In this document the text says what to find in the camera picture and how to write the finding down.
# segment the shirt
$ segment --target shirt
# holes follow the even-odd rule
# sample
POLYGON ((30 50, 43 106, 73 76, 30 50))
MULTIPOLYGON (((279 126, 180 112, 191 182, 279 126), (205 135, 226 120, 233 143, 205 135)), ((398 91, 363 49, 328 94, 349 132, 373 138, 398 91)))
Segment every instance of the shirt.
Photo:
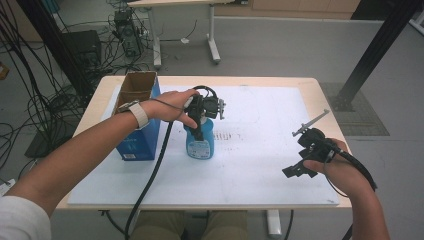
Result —
POLYGON ((0 197, 0 240, 49 240, 50 219, 40 206, 25 198, 0 197))

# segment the bottle label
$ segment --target bottle label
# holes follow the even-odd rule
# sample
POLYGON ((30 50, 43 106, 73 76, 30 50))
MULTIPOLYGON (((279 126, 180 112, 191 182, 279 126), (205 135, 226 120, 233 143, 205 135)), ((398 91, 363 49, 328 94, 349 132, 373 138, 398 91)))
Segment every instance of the bottle label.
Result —
POLYGON ((208 159, 211 157, 211 148, 208 141, 194 141, 188 144, 187 153, 190 157, 197 159, 208 159))

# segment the blue box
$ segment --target blue box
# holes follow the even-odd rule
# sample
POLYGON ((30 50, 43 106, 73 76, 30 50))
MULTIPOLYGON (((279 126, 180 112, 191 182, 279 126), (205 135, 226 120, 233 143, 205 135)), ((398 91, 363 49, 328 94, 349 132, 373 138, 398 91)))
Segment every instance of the blue box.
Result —
MULTIPOLYGON (((160 95, 156 72, 130 72, 125 76, 118 95, 114 113, 124 103, 136 99, 146 101, 160 95)), ((150 119, 149 124, 142 129, 136 129, 117 147, 125 161, 154 160, 159 135, 160 120, 150 119)))

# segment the table leg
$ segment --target table leg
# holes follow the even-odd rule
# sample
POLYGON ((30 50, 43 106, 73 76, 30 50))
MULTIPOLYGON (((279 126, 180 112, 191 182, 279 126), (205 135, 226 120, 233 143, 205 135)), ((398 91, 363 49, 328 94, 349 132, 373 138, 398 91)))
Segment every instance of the table leg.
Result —
POLYGON ((216 47, 215 39, 214 39, 214 16, 215 16, 215 7, 213 4, 210 4, 210 18, 209 18, 209 34, 206 34, 208 38, 209 48, 211 49, 212 59, 215 63, 219 63, 221 61, 221 57, 218 53, 218 48, 216 47))
POLYGON ((271 238, 280 238, 281 233, 280 212, 278 210, 266 210, 266 220, 268 223, 268 235, 271 238))
POLYGON ((153 40, 153 65, 157 70, 160 69, 162 66, 162 59, 160 54, 160 41, 159 37, 156 35, 156 28, 155 28, 155 18, 153 14, 152 8, 146 8, 147 15, 149 17, 150 22, 150 33, 152 34, 152 40, 153 40))

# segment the person's left hand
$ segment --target person's left hand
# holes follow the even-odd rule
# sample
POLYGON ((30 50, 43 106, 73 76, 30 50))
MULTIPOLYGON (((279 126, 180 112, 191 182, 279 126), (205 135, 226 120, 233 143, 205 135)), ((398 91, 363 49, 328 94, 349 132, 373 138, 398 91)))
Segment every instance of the person's left hand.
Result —
POLYGON ((178 120, 191 128, 197 128, 196 122, 184 113, 184 104, 196 94, 199 92, 195 89, 188 89, 184 92, 170 91, 156 97, 160 102, 148 100, 141 102, 140 105, 149 118, 163 121, 178 120))

